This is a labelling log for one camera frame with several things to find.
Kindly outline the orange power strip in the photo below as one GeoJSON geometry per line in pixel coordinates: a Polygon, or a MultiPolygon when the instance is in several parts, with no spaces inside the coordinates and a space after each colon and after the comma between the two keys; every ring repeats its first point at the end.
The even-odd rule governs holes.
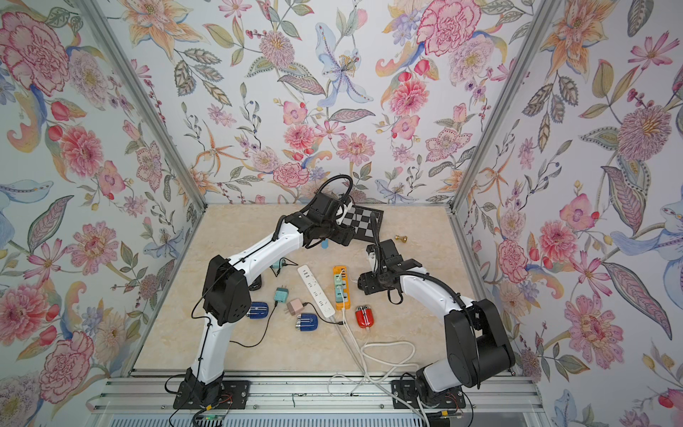
{"type": "Polygon", "coordinates": [[[334,300],[338,311],[350,309],[350,281],[345,266],[334,266],[334,300]]]}

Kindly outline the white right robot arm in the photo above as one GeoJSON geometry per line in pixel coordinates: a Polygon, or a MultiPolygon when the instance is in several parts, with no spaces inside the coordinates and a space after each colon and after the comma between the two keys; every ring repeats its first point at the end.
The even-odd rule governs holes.
{"type": "Polygon", "coordinates": [[[429,406],[450,391],[480,387],[515,365],[516,358],[496,305],[465,297],[431,275],[421,263],[404,259],[395,243],[384,240],[366,247],[370,271],[359,276],[367,295],[397,291],[439,318],[445,329],[446,357],[414,376],[417,397],[429,406]]]}

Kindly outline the white power strip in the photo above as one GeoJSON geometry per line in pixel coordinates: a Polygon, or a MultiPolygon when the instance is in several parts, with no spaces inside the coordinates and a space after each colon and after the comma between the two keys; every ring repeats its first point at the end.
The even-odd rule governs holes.
{"type": "Polygon", "coordinates": [[[318,309],[319,314],[324,320],[331,320],[335,315],[335,308],[332,306],[330,300],[327,298],[322,286],[314,277],[311,269],[307,265],[302,265],[297,268],[297,272],[301,277],[304,285],[311,294],[311,298],[318,309]]]}

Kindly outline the pink usb charger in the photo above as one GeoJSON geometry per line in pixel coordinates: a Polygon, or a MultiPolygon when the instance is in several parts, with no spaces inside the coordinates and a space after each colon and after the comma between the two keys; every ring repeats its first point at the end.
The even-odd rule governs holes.
{"type": "Polygon", "coordinates": [[[295,298],[289,301],[286,307],[290,315],[297,316],[303,312],[305,305],[301,299],[295,298]]]}

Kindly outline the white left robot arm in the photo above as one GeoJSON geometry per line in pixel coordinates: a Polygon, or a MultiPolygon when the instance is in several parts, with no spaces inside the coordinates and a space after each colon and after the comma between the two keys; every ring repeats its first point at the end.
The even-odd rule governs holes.
{"type": "Polygon", "coordinates": [[[197,307],[204,314],[205,331],[197,357],[186,370],[174,407],[198,405],[205,409],[222,400],[224,359],[236,325],[252,305],[249,286],[270,266],[291,252],[310,249],[323,240],[348,246],[354,229],[343,224],[352,206],[350,196],[318,192],[304,208],[279,218],[275,230],[252,247],[227,258],[220,255],[208,264],[197,307]]]}

